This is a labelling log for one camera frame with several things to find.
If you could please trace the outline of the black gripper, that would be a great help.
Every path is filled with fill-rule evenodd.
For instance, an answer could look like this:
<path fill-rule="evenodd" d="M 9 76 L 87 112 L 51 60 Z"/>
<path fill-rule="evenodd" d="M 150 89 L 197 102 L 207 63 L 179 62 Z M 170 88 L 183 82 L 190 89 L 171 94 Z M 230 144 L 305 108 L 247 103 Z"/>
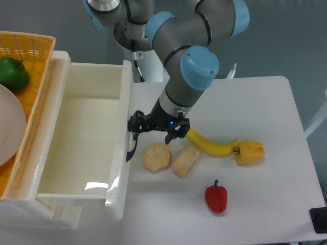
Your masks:
<path fill-rule="evenodd" d="M 185 117 L 185 108 L 168 98 L 159 98 L 148 115 L 137 110 L 128 120 L 128 131 L 135 141 L 140 133 L 161 131 L 167 132 L 165 144 L 169 144 L 173 139 L 185 138 L 189 129 L 190 120 Z"/>

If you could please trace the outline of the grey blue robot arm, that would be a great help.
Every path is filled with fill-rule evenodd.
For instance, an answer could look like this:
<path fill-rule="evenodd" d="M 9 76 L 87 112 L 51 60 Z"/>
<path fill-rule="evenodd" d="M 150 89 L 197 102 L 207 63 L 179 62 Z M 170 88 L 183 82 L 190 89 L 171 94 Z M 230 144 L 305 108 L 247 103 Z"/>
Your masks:
<path fill-rule="evenodd" d="M 134 139 L 162 131 L 167 132 L 166 143 L 186 136 L 187 113 L 219 71 L 208 46 L 244 31 L 250 19 L 244 1 L 192 1 L 194 13 L 184 20 L 168 11 L 155 12 L 154 1 L 84 1 L 84 6 L 97 28 L 124 21 L 131 47 L 145 43 L 168 72 L 169 81 L 150 114 L 137 111 L 128 121 Z"/>

